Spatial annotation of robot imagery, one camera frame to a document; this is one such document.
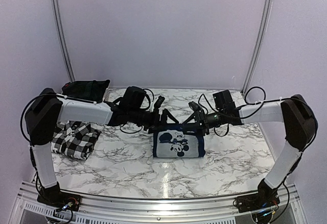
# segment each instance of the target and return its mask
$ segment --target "ventilation grille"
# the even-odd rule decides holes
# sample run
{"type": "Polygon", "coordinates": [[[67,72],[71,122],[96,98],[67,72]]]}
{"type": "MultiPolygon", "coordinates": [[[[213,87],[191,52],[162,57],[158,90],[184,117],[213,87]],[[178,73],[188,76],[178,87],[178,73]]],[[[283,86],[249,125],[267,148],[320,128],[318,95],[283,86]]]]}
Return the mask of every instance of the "ventilation grille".
{"type": "MultiPolygon", "coordinates": [[[[26,202],[25,209],[29,210],[31,212],[45,215],[47,217],[53,218],[54,210],[47,206],[41,206],[35,203],[26,202]]],[[[58,219],[66,219],[70,217],[70,213],[64,213],[59,212],[55,213],[55,217],[58,219]]],[[[127,222],[127,221],[112,221],[107,220],[103,218],[96,218],[96,217],[88,217],[84,215],[81,215],[79,212],[74,212],[74,219],[71,222],[72,224],[137,224],[136,222],[127,222]]],[[[154,220],[153,223],[160,224],[160,221],[154,220]]],[[[225,219],[219,219],[219,220],[211,220],[211,221],[199,221],[199,222],[183,222],[183,224],[236,224],[235,218],[225,218],[225,219]]]]}

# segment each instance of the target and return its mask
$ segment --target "table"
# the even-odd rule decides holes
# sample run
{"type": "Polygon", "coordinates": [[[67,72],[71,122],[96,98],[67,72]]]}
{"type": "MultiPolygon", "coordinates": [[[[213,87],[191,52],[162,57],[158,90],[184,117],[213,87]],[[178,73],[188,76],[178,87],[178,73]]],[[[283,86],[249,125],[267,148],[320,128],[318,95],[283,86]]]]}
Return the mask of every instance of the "table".
{"type": "MultiPolygon", "coordinates": [[[[218,90],[152,89],[166,98],[167,108],[179,121],[191,113],[188,102],[204,93],[211,104],[218,90]]],[[[112,89],[110,101],[125,89],[112,89]]],[[[236,106],[244,104],[239,91],[231,91],[236,106]]],[[[160,159],[152,157],[151,134],[124,134],[119,127],[101,126],[103,132],[86,161],[53,154],[62,189],[128,198],[193,198],[256,190],[274,164],[267,142],[254,123],[230,126],[227,136],[211,131],[205,136],[204,158],[160,159]]],[[[126,125],[124,130],[137,130],[126,125]]],[[[217,129],[223,134],[226,126],[217,129]]]]}

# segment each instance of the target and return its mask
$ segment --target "vertical metal post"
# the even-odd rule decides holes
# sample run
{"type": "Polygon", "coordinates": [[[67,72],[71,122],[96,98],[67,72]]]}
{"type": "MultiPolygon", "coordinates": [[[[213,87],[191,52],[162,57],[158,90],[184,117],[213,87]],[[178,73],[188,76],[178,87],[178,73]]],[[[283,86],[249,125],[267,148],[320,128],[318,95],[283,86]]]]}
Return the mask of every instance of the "vertical metal post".
{"type": "Polygon", "coordinates": [[[63,33],[58,0],[52,0],[52,6],[53,6],[54,15],[55,15],[55,24],[56,24],[56,28],[57,28],[57,32],[58,32],[58,38],[59,38],[59,43],[60,43],[63,59],[65,62],[65,67],[67,70],[69,80],[71,82],[73,82],[73,81],[75,81],[75,76],[73,73],[73,68],[72,68],[71,60],[69,58],[68,49],[67,49],[66,41],[65,41],[65,36],[63,33]]]}
{"type": "Polygon", "coordinates": [[[251,80],[252,80],[254,69],[255,69],[255,66],[256,66],[256,64],[258,62],[258,59],[259,59],[259,54],[260,54],[262,41],[264,39],[264,35],[265,35],[267,25],[268,25],[269,14],[270,14],[270,9],[271,9],[271,3],[272,3],[272,0],[265,0],[265,6],[264,6],[263,13],[262,13],[262,19],[261,19],[259,32],[258,32],[258,37],[256,39],[256,43],[255,43],[254,51],[253,51],[253,54],[252,54],[250,66],[249,66],[249,69],[248,69],[248,72],[247,72],[247,75],[246,75],[246,78],[245,78],[245,81],[244,81],[244,84],[243,84],[242,93],[245,93],[249,89],[249,85],[250,85],[251,80]]]}

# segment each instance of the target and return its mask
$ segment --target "cartoon mouse face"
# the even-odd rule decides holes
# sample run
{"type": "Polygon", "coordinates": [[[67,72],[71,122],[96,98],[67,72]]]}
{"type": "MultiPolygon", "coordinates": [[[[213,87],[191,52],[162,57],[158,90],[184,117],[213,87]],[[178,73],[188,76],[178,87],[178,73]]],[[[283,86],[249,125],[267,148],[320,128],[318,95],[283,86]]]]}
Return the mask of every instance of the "cartoon mouse face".
{"type": "Polygon", "coordinates": [[[177,156],[183,157],[185,155],[184,152],[188,151],[190,148],[188,146],[188,141],[183,139],[185,135],[181,132],[175,132],[176,138],[173,139],[173,136],[170,133],[163,133],[160,137],[160,143],[170,143],[172,146],[170,147],[170,151],[175,151],[177,156]]]}

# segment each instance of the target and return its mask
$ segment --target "mickey mouse towel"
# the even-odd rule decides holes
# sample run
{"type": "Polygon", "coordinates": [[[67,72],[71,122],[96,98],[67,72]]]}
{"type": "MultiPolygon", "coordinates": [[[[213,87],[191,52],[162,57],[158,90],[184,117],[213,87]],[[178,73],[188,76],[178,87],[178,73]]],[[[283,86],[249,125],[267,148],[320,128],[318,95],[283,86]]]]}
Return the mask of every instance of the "mickey mouse towel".
{"type": "Polygon", "coordinates": [[[204,155],[203,136],[195,131],[184,134],[180,126],[167,125],[167,130],[153,135],[153,157],[198,158],[204,155]]]}

